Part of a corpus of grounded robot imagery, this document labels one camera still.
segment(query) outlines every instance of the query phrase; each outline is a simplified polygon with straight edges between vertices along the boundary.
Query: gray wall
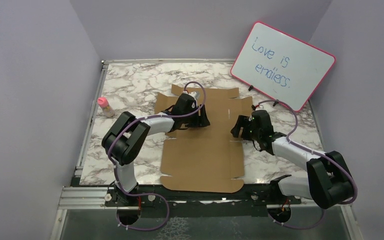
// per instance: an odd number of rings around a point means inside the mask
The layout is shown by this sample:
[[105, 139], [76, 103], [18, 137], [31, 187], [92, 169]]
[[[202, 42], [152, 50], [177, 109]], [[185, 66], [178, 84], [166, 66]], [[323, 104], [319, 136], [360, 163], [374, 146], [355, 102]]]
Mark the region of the gray wall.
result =
[[311, 99], [324, 146], [359, 186], [364, 239], [384, 239], [384, 0], [333, 0], [310, 42], [337, 59]]
[[0, 1], [0, 240], [49, 238], [99, 73], [68, 0]]
[[331, 0], [71, 0], [104, 60], [235, 58], [261, 20], [308, 41]]

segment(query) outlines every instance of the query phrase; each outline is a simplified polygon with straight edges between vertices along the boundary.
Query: flattened cardboard box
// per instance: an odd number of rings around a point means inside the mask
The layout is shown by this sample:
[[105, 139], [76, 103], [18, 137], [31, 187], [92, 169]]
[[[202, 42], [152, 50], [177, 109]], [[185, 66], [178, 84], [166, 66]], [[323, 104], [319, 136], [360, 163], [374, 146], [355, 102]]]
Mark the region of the flattened cardboard box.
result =
[[[200, 92], [200, 88], [187, 88]], [[164, 187], [176, 191], [234, 193], [243, 186], [242, 143], [230, 130], [239, 115], [250, 116], [252, 97], [238, 99], [239, 89], [206, 88], [205, 109], [211, 123], [207, 127], [189, 128], [167, 133], [174, 137], [164, 141], [160, 178]], [[183, 88], [172, 85], [171, 92], [181, 95]], [[177, 96], [158, 94], [155, 113], [175, 104]]]

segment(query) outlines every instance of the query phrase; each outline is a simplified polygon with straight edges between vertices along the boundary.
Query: whiteboard with red frame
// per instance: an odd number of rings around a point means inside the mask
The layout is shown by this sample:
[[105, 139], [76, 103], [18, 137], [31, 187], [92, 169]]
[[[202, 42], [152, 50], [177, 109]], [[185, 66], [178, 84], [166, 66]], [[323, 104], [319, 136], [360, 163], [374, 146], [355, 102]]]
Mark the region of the whiteboard with red frame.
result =
[[230, 72], [298, 112], [335, 62], [332, 54], [256, 22]]

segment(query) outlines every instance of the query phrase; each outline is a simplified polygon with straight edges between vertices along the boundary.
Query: pink cap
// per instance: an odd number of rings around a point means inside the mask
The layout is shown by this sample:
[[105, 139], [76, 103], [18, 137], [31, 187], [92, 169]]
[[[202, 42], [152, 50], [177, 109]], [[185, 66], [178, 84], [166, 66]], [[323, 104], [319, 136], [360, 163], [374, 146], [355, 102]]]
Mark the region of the pink cap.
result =
[[100, 98], [98, 98], [98, 104], [99, 104], [99, 106], [101, 107], [101, 108], [104, 108], [104, 107], [106, 107], [106, 106], [108, 106], [109, 105], [109, 102], [108, 102], [108, 100], [106, 99], [106, 97], [100, 97]]

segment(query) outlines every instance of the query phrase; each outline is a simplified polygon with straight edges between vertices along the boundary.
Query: marble tabletop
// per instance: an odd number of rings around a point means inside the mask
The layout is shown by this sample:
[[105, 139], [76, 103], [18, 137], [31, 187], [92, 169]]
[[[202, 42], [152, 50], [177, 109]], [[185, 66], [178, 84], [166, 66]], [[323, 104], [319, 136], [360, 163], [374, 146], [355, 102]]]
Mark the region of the marble tabletop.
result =
[[[252, 90], [229, 72], [231, 63], [113, 63], [108, 66], [102, 96], [106, 97], [117, 116], [129, 111], [136, 116], [153, 114], [157, 93], [173, 96], [171, 84], [183, 86], [189, 81], [198, 81], [206, 88], [239, 88], [240, 97], [252, 96], [257, 103], [268, 99]], [[274, 130], [288, 133], [294, 125], [293, 115], [283, 106], [266, 103], [264, 109], [270, 114]], [[81, 185], [107, 185], [114, 178], [113, 166], [101, 147], [101, 141], [117, 117], [106, 118], [98, 109], [89, 147], [84, 156]], [[299, 126], [291, 138], [316, 150], [322, 150], [320, 138], [309, 104], [298, 113]], [[160, 184], [162, 147], [168, 138], [163, 133], [147, 137], [139, 155], [134, 161], [135, 175], [139, 184]], [[240, 177], [245, 184], [268, 183], [270, 180], [292, 174], [306, 176], [306, 172], [291, 162], [258, 152], [252, 142], [243, 141], [245, 175]]]

